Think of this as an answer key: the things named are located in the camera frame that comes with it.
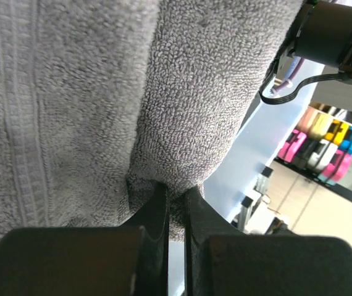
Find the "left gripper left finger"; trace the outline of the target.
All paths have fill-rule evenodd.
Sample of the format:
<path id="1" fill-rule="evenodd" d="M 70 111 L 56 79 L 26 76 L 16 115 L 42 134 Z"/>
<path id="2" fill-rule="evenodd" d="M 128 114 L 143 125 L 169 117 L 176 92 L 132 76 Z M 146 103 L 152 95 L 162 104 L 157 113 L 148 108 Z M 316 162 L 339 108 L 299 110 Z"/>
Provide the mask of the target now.
<path id="1" fill-rule="evenodd" d="M 169 198 L 113 228 L 20 228 L 0 241 L 0 295 L 167 295 Z"/>

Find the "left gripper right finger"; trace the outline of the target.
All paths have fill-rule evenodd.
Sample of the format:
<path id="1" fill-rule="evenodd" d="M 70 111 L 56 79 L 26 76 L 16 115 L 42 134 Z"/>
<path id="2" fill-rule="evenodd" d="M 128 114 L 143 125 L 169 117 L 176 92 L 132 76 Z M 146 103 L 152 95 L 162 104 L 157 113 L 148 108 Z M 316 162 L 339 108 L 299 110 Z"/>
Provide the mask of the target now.
<path id="1" fill-rule="evenodd" d="M 352 247 L 336 237 L 244 234 L 185 195 L 187 295 L 352 295 Z"/>

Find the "grey towel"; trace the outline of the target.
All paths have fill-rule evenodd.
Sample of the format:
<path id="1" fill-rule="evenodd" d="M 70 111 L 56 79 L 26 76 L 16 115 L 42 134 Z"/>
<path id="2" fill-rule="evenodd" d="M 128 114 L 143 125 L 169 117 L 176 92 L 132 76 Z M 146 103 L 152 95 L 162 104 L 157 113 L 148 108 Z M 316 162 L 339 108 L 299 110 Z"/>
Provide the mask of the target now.
<path id="1" fill-rule="evenodd" d="M 0 239 L 117 226 L 229 151 L 301 1 L 0 1 Z"/>

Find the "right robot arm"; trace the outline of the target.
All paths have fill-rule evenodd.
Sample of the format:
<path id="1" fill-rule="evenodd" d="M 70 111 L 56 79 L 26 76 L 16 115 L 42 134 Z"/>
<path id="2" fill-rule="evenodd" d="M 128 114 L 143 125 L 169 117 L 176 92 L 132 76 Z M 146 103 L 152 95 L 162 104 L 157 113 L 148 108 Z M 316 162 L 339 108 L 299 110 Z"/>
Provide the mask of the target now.
<path id="1" fill-rule="evenodd" d="M 334 67 L 338 72 L 306 78 L 286 96 L 265 97 L 264 90 L 283 66 L 285 58 L 293 56 Z M 303 87 L 322 81 L 352 85 L 352 7 L 325 1 L 306 2 L 271 63 L 259 95 L 265 104 L 285 104 L 295 99 Z"/>

